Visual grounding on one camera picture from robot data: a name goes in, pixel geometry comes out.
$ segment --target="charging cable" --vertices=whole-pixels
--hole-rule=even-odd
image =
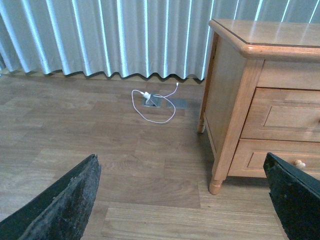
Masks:
[[[147,120],[148,122],[155,123],[155,124],[166,124],[166,123],[168,123],[174,117],[174,115],[176,114],[176,106],[169,99],[167,99],[167,97],[171,96],[172,94],[174,94],[177,91],[178,85],[179,85],[179,83],[177,82],[175,90],[172,93],[170,93],[170,94],[168,94],[166,96],[162,96],[160,94],[154,94],[153,95],[153,97],[155,97],[155,98],[162,98],[162,99],[167,100],[173,106],[173,109],[174,109],[173,114],[168,120],[166,120],[166,121],[152,121],[152,120],[149,120],[149,119],[145,118],[145,116],[143,116],[142,113],[138,111],[138,109],[135,106],[134,92],[140,93],[146,99],[145,102],[149,101],[150,98],[151,98],[151,94],[148,93],[148,92],[142,92],[142,91],[139,91],[139,90],[136,90],[136,89],[132,90],[131,98],[132,98],[133,108],[137,111],[138,114],[141,115],[141,117],[143,117],[143,119]]]

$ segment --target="white curtain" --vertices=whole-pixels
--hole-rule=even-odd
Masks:
[[[0,0],[0,69],[204,79],[211,18],[320,22],[320,0]]]

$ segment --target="turned wooden leg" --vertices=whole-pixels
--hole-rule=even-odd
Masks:
[[[203,134],[205,131],[205,120],[204,119],[199,119],[198,127],[197,127],[197,132],[199,134]]]
[[[223,181],[219,180],[211,180],[210,186],[209,186],[209,192],[213,195],[217,195],[220,193],[221,184]]]

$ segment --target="drawer panel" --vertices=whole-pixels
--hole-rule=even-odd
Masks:
[[[268,152],[290,164],[301,160],[304,172],[320,179],[320,143],[240,139],[228,176],[261,177],[266,174],[263,165]]]
[[[320,142],[320,91],[257,88],[241,138]]]
[[[320,63],[266,60],[258,87],[320,90]]]

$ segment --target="drawer knob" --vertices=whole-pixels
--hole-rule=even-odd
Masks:
[[[304,162],[302,162],[301,160],[297,160],[293,163],[293,165],[297,168],[297,169],[304,169],[306,167],[306,164]]]

